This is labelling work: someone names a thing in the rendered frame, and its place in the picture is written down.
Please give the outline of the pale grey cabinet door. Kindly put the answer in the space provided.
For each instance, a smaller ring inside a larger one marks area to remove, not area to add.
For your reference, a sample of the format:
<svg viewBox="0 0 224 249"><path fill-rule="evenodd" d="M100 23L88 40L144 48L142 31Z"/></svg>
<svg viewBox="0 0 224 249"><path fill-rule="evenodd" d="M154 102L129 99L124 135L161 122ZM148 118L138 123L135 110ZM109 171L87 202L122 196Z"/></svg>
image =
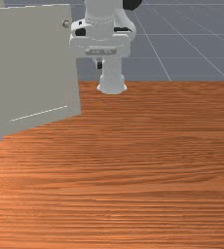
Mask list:
<svg viewBox="0 0 224 249"><path fill-rule="evenodd" d="M81 114L68 4L8 10L5 50L9 107L5 135Z"/></svg>

